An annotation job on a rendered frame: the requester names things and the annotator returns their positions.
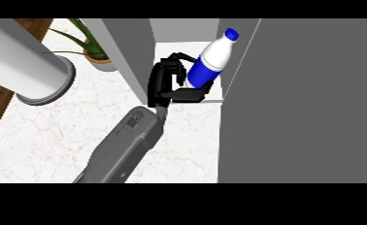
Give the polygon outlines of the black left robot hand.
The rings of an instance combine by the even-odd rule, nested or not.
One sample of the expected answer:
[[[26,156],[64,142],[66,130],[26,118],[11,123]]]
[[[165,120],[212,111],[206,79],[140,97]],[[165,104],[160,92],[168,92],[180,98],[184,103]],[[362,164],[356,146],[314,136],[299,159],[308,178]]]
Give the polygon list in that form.
[[[199,62],[193,56],[175,52],[154,65],[148,82],[148,107],[168,107],[169,103],[200,103],[209,94],[214,80],[206,80],[200,88],[185,87],[187,69],[181,60]]]

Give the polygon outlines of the blue and white water bottle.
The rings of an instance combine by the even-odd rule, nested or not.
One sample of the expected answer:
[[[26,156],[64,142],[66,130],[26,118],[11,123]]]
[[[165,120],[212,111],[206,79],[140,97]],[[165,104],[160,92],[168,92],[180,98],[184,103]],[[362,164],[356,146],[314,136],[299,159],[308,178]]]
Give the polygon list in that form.
[[[187,75],[187,86],[202,88],[219,76],[230,61],[233,46],[240,38],[234,28],[206,46]]]

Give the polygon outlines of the grey open cabinet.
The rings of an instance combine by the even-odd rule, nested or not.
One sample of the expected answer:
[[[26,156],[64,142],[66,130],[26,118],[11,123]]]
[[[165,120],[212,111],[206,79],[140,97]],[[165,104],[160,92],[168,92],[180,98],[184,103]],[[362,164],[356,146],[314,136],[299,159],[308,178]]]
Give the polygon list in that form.
[[[143,104],[154,63],[174,52],[199,57],[228,28],[240,33],[230,62],[205,103],[222,103],[251,49],[261,18],[85,18],[83,22],[113,60]]]

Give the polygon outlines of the dark grey cabinet door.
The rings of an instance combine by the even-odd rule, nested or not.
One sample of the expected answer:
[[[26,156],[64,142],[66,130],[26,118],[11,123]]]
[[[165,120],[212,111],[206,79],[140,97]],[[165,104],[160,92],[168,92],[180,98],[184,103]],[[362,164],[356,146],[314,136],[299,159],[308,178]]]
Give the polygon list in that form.
[[[367,182],[367,19],[262,21],[221,112],[222,182]]]

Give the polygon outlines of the terracotta plant pot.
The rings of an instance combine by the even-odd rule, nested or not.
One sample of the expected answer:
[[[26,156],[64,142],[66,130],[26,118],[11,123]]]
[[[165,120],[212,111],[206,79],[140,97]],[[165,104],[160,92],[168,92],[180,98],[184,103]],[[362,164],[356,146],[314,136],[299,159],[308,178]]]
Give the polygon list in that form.
[[[83,51],[83,55],[85,55],[86,59],[92,63],[97,63],[97,64],[110,64],[113,62],[104,51],[101,51],[101,52],[91,52],[89,50],[85,50]]]

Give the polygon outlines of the green leafy plant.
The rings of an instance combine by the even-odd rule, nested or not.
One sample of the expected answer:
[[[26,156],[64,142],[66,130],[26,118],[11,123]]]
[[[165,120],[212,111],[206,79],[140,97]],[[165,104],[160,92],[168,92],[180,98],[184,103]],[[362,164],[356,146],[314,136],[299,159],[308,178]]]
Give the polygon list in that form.
[[[76,42],[76,44],[83,48],[83,52],[80,53],[85,55],[89,59],[97,61],[106,61],[108,60],[108,55],[106,53],[106,50],[103,49],[103,46],[88,28],[80,18],[70,18],[69,21],[77,28],[77,30],[85,35],[85,41],[79,40],[73,35],[69,33],[51,28],[51,31],[57,32],[60,35],[67,37],[70,40]]]

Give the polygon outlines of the white cylinder with grey rim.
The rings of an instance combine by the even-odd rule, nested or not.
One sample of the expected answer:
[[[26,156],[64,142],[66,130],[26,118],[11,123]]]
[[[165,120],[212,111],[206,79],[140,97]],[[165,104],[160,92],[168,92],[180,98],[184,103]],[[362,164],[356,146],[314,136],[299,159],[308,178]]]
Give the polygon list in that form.
[[[70,90],[76,68],[12,18],[0,18],[0,85],[32,106],[55,102]]]

